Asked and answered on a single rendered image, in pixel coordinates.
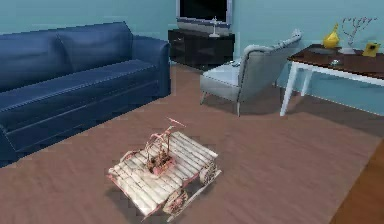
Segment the black television set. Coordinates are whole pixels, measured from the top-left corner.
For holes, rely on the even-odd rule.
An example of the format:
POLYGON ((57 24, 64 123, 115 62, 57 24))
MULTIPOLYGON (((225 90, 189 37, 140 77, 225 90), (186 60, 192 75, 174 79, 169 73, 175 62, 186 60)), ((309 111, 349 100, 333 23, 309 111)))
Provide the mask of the black television set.
POLYGON ((233 0, 175 0, 176 23, 180 29, 211 34, 211 20, 216 16, 216 32, 220 36, 231 34, 233 0))

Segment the brown table with white legs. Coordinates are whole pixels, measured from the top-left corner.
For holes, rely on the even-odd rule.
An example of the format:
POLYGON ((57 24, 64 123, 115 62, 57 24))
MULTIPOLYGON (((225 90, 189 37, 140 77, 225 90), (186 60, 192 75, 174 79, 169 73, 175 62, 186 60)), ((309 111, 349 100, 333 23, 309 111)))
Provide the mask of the brown table with white legs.
POLYGON ((334 54, 322 55, 311 52, 310 48, 324 47, 320 44, 312 44, 287 58, 291 62, 291 69, 280 109, 281 116, 284 116, 287 112, 300 71, 304 72, 304 82, 300 91, 301 96, 306 95, 314 73, 384 87, 384 53, 377 53, 375 57, 367 57, 362 55, 362 50, 356 50, 355 54, 347 55, 340 53, 340 48, 337 47, 332 49, 335 51, 334 54), (330 65, 335 59, 340 60, 341 63, 339 65, 330 65))

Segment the yellow picture frame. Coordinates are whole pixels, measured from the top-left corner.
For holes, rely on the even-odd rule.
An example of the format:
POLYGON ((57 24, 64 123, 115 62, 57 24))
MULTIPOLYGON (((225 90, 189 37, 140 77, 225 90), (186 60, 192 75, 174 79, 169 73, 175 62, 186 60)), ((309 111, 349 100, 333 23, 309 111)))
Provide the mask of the yellow picture frame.
POLYGON ((365 50, 363 51, 362 55, 367 56, 367 57, 375 57, 379 48, 380 48, 379 43, 369 42, 366 45, 365 50))

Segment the pale wooden handcart table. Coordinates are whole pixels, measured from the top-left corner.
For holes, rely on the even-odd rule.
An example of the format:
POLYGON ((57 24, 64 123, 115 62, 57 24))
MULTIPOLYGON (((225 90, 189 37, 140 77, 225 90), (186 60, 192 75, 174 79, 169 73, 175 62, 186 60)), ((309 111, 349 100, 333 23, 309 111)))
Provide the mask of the pale wooden handcart table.
POLYGON ((218 154, 176 129, 174 119, 145 147, 128 151, 107 177, 144 218, 161 210, 175 219, 220 174, 218 154))

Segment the black television stand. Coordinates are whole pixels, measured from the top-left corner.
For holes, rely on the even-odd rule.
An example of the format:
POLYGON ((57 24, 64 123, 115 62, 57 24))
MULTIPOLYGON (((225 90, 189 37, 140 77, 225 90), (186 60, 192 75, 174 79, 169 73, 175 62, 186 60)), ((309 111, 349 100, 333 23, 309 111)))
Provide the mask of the black television stand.
POLYGON ((210 37, 208 33, 172 29, 168 31, 170 59, 207 71, 233 60, 235 35, 210 37))

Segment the grey flat dish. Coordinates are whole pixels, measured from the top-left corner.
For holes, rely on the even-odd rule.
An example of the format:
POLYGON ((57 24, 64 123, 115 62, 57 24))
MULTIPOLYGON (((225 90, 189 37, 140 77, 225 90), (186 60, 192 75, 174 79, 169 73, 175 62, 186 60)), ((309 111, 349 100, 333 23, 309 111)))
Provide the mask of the grey flat dish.
POLYGON ((310 48, 310 51, 313 53, 322 54, 322 55, 331 55, 335 53, 334 50, 326 49, 326 48, 310 48))

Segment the dark blue sofa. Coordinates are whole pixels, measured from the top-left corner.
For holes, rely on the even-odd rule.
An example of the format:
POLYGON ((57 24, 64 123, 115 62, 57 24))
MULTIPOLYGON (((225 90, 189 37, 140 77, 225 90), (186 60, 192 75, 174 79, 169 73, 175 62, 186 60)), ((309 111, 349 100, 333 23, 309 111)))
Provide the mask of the dark blue sofa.
POLYGON ((124 22, 0 35, 0 167, 170 92, 168 42, 124 22))

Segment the yellow vase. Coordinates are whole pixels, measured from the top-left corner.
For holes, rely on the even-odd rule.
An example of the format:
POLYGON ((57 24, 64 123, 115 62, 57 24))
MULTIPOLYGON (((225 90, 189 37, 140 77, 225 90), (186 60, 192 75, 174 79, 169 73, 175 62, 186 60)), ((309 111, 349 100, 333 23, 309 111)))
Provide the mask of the yellow vase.
POLYGON ((325 48, 335 48, 339 43, 337 34, 338 24, 335 24, 332 31, 323 38, 323 46, 325 48))

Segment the small white statuette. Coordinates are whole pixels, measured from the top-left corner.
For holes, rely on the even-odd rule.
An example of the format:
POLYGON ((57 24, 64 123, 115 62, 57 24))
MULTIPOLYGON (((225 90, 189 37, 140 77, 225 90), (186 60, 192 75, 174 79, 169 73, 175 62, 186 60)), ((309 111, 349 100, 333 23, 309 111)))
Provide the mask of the small white statuette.
POLYGON ((220 35, 216 32, 216 26, 218 24, 216 16, 211 20, 211 23, 213 25, 213 31, 212 31, 211 34, 209 34, 209 37, 210 38, 218 38, 218 37, 220 37, 220 35))

